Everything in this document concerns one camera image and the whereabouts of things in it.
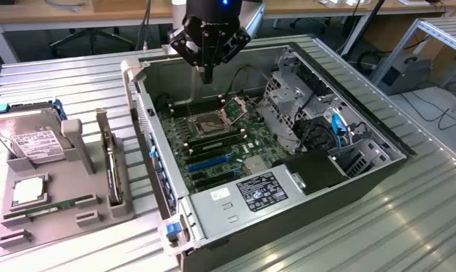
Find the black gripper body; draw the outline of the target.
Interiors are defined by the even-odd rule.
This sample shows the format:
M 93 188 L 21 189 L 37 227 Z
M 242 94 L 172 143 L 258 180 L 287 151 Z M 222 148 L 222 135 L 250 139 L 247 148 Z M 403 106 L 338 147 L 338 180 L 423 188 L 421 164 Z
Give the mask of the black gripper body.
M 186 2 L 184 32 L 195 45 L 218 57 L 228 56 L 243 35 L 240 8 L 242 1 Z

